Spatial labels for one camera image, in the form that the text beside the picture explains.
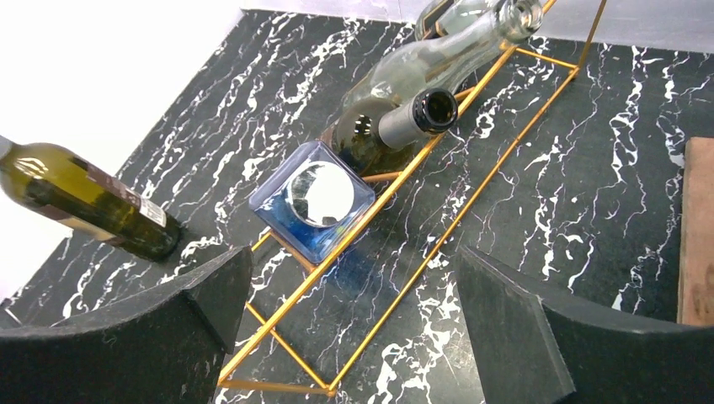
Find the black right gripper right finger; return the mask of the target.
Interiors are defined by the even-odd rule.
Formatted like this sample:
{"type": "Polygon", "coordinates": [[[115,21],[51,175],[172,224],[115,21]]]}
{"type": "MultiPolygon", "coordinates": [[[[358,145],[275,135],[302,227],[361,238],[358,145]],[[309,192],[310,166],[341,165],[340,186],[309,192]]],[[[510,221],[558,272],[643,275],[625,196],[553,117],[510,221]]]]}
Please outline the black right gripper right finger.
{"type": "Polygon", "coordinates": [[[473,247],[456,264],[487,402],[712,402],[711,327],[602,306],[473,247]]]}

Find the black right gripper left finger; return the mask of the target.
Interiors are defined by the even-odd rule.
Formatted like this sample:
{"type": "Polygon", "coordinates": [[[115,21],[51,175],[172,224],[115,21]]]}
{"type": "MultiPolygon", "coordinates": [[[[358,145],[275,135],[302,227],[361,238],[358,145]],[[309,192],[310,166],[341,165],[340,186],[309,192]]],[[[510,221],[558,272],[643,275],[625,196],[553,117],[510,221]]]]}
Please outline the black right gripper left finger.
{"type": "Polygon", "coordinates": [[[52,327],[1,332],[4,403],[207,403],[237,340],[250,247],[52,327]]]}

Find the gold wire wine rack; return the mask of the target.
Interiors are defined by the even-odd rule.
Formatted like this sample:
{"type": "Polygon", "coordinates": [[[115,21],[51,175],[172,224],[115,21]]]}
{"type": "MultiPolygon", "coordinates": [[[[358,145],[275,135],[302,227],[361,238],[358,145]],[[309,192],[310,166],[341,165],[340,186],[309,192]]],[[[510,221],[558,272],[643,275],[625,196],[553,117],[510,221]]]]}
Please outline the gold wire wine rack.
{"type": "Polygon", "coordinates": [[[466,122],[439,136],[400,173],[372,178],[379,210],[362,223],[338,255],[312,264],[270,230],[253,245],[257,253],[281,251],[299,280],[274,312],[261,316],[257,300],[249,316],[258,329],[265,361],[278,367],[288,354],[308,385],[240,380],[243,355],[233,357],[219,379],[219,403],[448,403],[482,401],[476,365],[450,260],[458,231],[483,190],[518,148],[527,127],[491,134],[497,151],[477,148],[482,160],[457,160],[457,141],[473,143],[490,103],[503,102],[505,69],[517,61],[548,66],[556,74],[552,96],[532,97],[527,109],[538,123],[583,70],[542,54],[534,46],[500,56],[482,83],[461,94],[466,122]]]}

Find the dark olive bottle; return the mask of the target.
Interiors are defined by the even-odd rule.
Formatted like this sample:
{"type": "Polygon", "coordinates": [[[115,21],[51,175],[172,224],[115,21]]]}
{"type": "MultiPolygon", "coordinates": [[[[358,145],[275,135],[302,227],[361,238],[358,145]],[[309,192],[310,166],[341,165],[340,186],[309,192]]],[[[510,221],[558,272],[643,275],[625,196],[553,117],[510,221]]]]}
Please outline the dark olive bottle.
{"type": "Polygon", "coordinates": [[[181,226],[117,178],[52,143],[1,139],[1,188],[15,203],[153,262],[179,244],[181,226]]]}

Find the blue glass bottle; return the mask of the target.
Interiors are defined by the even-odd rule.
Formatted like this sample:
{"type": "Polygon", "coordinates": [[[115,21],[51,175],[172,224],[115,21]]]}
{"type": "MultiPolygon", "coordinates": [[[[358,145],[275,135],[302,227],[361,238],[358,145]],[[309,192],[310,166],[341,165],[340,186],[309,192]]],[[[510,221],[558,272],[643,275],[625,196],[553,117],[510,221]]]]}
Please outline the blue glass bottle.
{"type": "Polygon", "coordinates": [[[301,144],[249,198],[249,208],[313,264],[375,203],[376,194],[322,141],[301,144]]]}

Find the dark green wine bottle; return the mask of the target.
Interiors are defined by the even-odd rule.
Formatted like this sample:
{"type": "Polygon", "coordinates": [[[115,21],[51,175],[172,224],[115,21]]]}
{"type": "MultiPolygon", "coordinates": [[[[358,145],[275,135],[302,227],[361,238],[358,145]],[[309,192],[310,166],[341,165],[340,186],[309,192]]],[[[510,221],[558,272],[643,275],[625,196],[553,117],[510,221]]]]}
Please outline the dark green wine bottle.
{"type": "Polygon", "coordinates": [[[428,88],[403,104],[368,97],[345,109],[319,136],[361,177],[404,169],[415,146],[450,129],[458,118],[454,95],[428,88]]]}

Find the clear pear-shaped glass bottle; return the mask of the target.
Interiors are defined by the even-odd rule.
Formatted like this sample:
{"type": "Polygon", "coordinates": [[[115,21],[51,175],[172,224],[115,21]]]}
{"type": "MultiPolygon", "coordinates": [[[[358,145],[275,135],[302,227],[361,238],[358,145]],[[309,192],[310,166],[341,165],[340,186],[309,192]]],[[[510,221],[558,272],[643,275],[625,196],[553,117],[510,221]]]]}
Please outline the clear pear-shaped glass bottle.
{"type": "Polygon", "coordinates": [[[478,67],[527,41],[543,13],[539,1],[499,1],[458,33],[407,43],[380,59],[343,96],[342,106],[369,97],[402,104],[427,88],[453,93],[478,67]]]}

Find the clear square bottle black cap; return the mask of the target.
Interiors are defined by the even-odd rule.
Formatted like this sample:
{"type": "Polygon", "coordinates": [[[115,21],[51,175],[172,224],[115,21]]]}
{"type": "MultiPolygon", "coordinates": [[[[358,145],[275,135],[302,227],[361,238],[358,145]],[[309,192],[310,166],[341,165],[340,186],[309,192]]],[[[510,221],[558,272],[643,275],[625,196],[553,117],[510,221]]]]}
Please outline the clear square bottle black cap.
{"type": "Polygon", "coordinates": [[[414,37],[428,40],[461,32],[486,12],[495,9],[498,1],[443,0],[431,1],[417,17],[414,37]]]}

